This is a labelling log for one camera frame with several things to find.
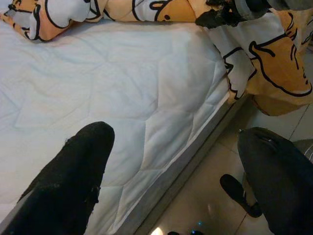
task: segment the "blanket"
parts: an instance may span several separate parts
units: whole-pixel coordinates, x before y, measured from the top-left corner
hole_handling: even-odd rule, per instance
[[[32,41],[49,41],[75,22],[194,22],[211,10],[204,0],[13,0],[8,8],[0,19]],[[248,93],[272,116],[313,103],[301,58],[313,35],[313,10],[271,10],[235,28],[204,30],[224,59],[230,103]]]

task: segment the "floor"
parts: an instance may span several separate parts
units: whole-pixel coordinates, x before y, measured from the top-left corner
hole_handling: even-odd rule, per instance
[[[305,56],[307,76],[313,82],[313,54]],[[230,174],[241,181],[243,166],[237,150],[239,129],[268,128],[291,141],[313,139],[313,105],[288,115],[268,117],[247,102],[219,137],[200,166],[156,223],[152,235],[170,231],[182,235],[200,230],[206,235],[272,235],[264,216],[252,218],[228,197],[219,179]]]

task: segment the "cartoon print blanket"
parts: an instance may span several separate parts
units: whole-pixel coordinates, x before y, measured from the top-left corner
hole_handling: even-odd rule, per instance
[[[211,8],[204,0],[13,0],[0,19],[32,41],[49,41],[75,22],[194,22]],[[244,93],[268,115],[313,102],[301,53],[313,35],[313,10],[272,12],[236,28],[205,29],[221,52],[229,102]]]

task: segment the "bed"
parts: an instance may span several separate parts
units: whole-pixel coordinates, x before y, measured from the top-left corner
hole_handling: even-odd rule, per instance
[[[242,104],[227,103],[225,58],[192,23],[102,20],[41,44],[2,23],[0,45],[0,221],[101,120],[116,137],[86,234],[147,234]]]

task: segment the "quilted mattress cover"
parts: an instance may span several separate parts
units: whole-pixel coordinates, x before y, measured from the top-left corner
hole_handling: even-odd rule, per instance
[[[86,234],[114,234],[228,97],[193,24],[103,20],[33,44],[2,23],[0,45],[0,221],[67,138],[102,120],[116,140]]]

